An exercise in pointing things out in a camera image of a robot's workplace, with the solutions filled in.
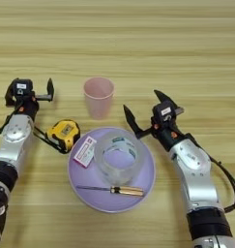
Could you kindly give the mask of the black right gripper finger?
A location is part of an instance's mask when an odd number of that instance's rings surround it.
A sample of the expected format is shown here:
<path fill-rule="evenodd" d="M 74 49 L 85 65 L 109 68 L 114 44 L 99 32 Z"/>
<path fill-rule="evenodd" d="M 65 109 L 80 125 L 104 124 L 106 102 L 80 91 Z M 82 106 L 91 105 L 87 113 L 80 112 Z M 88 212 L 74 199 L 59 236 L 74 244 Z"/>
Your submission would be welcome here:
<path fill-rule="evenodd" d="M 143 130 L 139 128 L 139 126 L 137 125 L 136 121 L 135 121 L 135 117 L 132 114 L 131 110 L 126 106 L 123 105 L 124 108 L 124 113 L 126 116 L 126 120 L 128 122 L 128 124 L 130 125 L 131 129 L 133 130 L 135 136 L 140 139 L 142 137 L 143 134 Z"/>
<path fill-rule="evenodd" d="M 156 105 L 156 109 L 165 109 L 167 107 L 172 107 L 173 109 L 178 108 L 177 104 L 160 90 L 154 90 L 154 93 L 160 100 L 160 102 Z"/>

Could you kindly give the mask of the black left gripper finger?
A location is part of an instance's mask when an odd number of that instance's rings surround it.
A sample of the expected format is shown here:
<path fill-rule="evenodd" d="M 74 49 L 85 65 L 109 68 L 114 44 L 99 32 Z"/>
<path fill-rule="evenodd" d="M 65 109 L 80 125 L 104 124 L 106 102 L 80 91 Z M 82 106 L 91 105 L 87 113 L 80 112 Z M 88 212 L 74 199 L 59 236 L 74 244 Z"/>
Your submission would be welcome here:
<path fill-rule="evenodd" d="M 53 87 L 53 82 L 51 78 L 47 82 L 46 90 L 47 90 L 47 100 L 51 102 L 54 96 L 54 87 Z"/>
<path fill-rule="evenodd" d="M 7 107 L 13 107 L 15 105 L 14 100 L 14 84 L 11 83 L 7 89 L 6 95 L 5 95 L 5 101 Z"/>

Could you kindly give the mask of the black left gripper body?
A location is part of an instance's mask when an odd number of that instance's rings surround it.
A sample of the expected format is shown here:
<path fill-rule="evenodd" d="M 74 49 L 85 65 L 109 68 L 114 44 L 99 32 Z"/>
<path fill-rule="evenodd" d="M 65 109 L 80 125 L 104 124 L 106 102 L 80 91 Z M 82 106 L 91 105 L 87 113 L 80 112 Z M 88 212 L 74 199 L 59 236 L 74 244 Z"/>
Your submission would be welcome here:
<path fill-rule="evenodd" d="M 39 101 L 51 102 L 53 100 L 53 95 L 36 95 L 35 93 L 30 93 L 29 95 L 13 96 L 13 100 L 15 107 L 14 114 L 27 115 L 32 120 L 35 120 L 40 108 Z"/>

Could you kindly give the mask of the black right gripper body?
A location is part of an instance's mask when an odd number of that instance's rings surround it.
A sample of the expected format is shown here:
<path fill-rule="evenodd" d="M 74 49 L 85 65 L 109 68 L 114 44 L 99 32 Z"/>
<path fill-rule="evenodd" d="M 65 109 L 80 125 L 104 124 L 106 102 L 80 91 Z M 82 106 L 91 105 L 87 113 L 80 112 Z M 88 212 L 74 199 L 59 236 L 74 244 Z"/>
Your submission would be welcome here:
<path fill-rule="evenodd" d="M 175 144 L 184 140 L 186 136 L 178 129 L 176 124 L 176 112 L 170 109 L 169 113 L 162 115 L 162 111 L 153 108 L 151 127 L 135 133 L 138 139 L 152 135 L 158 140 L 166 151 L 169 151 Z"/>

